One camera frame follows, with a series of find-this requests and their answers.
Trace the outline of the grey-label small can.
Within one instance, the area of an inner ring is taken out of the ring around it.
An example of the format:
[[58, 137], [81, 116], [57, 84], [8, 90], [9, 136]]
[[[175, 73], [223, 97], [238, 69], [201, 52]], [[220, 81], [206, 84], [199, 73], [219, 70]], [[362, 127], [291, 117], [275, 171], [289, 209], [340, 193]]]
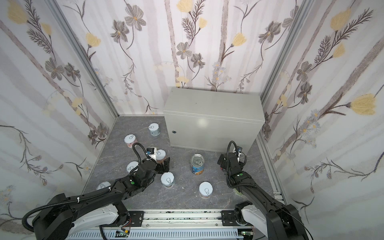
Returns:
[[175, 183], [175, 176], [171, 172], [162, 174], [161, 183], [165, 188], [171, 188]]

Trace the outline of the blue soup can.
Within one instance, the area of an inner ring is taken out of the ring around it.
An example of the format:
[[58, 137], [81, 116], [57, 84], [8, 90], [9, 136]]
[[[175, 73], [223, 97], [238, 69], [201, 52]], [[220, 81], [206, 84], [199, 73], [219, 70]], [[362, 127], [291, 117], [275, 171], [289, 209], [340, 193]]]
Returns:
[[191, 170], [194, 175], [200, 175], [204, 171], [205, 159], [200, 154], [195, 154], [191, 158]]

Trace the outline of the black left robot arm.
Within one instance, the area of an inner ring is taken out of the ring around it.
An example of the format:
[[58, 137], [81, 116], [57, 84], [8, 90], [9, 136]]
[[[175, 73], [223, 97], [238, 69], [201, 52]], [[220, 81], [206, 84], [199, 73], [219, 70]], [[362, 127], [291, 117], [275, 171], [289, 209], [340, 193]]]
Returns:
[[124, 226], [131, 220], [123, 201], [142, 193], [157, 174], [170, 170], [170, 158], [156, 160], [154, 148], [143, 150], [146, 157], [128, 175], [110, 186], [84, 195], [67, 197], [59, 194], [48, 204], [27, 212], [23, 227], [38, 240], [64, 240], [94, 226]]

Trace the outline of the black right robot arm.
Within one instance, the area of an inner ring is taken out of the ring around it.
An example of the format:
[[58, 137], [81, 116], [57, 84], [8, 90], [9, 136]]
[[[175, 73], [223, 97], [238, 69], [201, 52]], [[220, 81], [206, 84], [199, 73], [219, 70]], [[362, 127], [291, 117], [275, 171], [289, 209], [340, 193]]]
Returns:
[[237, 144], [230, 141], [226, 153], [218, 160], [226, 173], [227, 186], [243, 194], [250, 203], [241, 207], [239, 223], [253, 225], [268, 240], [313, 239], [293, 205], [284, 205], [274, 199], [243, 171], [246, 163], [239, 161], [239, 150]]

